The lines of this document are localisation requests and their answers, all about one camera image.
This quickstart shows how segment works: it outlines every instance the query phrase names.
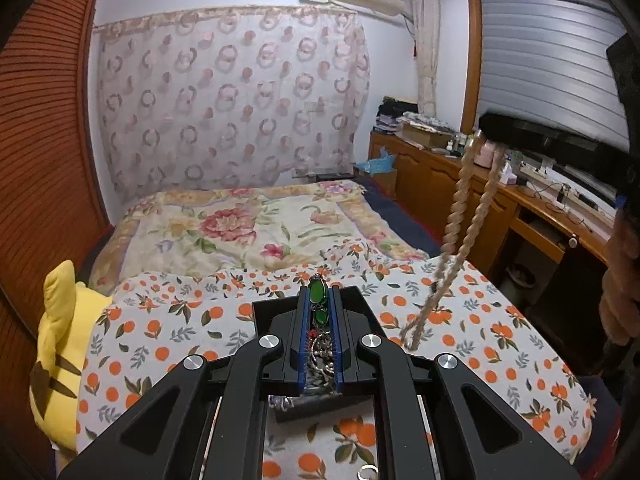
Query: triangular cutout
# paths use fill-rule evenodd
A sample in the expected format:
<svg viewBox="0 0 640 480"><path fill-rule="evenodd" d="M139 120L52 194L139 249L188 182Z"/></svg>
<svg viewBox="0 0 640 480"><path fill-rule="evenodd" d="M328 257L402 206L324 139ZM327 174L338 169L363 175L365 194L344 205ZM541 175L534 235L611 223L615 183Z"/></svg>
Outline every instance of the triangular cutout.
<svg viewBox="0 0 640 480"><path fill-rule="evenodd" d="M180 388L172 388L148 406L122 433L121 443L141 453L153 455L158 449L179 394Z"/></svg>
<svg viewBox="0 0 640 480"><path fill-rule="evenodd" d="M462 386L462 395L471 412L482 447L487 453L496 453L520 440L520 432L494 410L474 387L468 384Z"/></svg>

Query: blue plastic bag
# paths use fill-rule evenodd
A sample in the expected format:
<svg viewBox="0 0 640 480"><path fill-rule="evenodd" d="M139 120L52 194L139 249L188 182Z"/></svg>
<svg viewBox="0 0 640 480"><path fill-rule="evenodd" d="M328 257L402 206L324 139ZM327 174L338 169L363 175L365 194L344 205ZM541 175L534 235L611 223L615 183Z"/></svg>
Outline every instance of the blue plastic bag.
<svg viewBox="0 0 640 480"><path fill-rule="evenodd" d="M383 146L380 148L380 157L379 158L370 158L369 160L365 160L364 162L359 162L355 166L360 171L364 171L364 173L368 173L371 176L378 173L389 173L394 170L394 161L396 160L395 155L389 155L386 148Z"/></svg>

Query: wooden closet door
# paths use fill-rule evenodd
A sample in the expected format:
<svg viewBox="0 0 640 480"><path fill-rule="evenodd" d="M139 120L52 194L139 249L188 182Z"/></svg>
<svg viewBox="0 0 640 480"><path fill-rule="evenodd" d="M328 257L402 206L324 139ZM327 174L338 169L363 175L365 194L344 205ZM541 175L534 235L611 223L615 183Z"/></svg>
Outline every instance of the wooden closet door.
<svg viewBox="0 0 640 480"><path fill-rule="evenodd" d="M0 52L0 462L36 478L53 473L28 401L42 283L108 224L86 116L94 3L35 0Z"/></svg>

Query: wall curtain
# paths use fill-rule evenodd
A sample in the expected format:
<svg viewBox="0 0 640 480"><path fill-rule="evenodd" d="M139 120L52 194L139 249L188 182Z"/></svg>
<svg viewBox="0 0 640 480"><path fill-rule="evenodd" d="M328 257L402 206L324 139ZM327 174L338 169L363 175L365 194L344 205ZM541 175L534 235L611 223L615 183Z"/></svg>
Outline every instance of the wall curtain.
<svg viewBox="0 0 640 480"><path fill-rule="evenodd" d="M435 77L440 38L440 0L412 0L418 68L418 111L436 114Z"/></svg>
<svg viewBox="0 0 640 480"><path fill-rule="evenodd" d="M354 12L182 10L102 27L98 110L123 203L344 170L369 91Z"/></svg>

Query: human hand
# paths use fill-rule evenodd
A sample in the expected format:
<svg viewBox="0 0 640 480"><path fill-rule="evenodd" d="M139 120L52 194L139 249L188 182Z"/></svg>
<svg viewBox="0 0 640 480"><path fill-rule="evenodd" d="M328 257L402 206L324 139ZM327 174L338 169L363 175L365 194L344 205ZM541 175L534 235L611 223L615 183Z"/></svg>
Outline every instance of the human hand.
<svg viewBox="0 0 640 480"><path fill-rule="evenodd" d="M602 277L600 319L609 339L620 346L640 335L640 240L622 209L607 242L608 269Z"/></svg>

